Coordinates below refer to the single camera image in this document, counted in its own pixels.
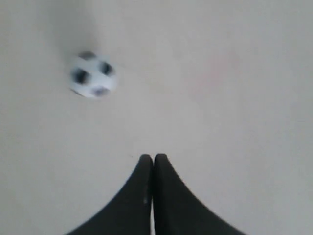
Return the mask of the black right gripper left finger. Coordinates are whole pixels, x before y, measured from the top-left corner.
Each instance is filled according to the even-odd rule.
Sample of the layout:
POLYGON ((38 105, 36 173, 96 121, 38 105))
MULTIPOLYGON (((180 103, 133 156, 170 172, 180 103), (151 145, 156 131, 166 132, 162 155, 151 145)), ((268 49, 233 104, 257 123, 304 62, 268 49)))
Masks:
POLYGON ((70 235, 150 235, 153 160, 143 154, 114 198, 70 235))

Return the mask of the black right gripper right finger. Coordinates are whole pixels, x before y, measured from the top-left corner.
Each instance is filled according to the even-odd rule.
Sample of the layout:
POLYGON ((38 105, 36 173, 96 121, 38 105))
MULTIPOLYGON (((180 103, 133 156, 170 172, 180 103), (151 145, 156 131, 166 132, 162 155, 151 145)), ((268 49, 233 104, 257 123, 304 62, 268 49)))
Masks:
POLYGON ((155 156, 153 211, 157 235, 242 235, 184 184, 166 154, 155 156))

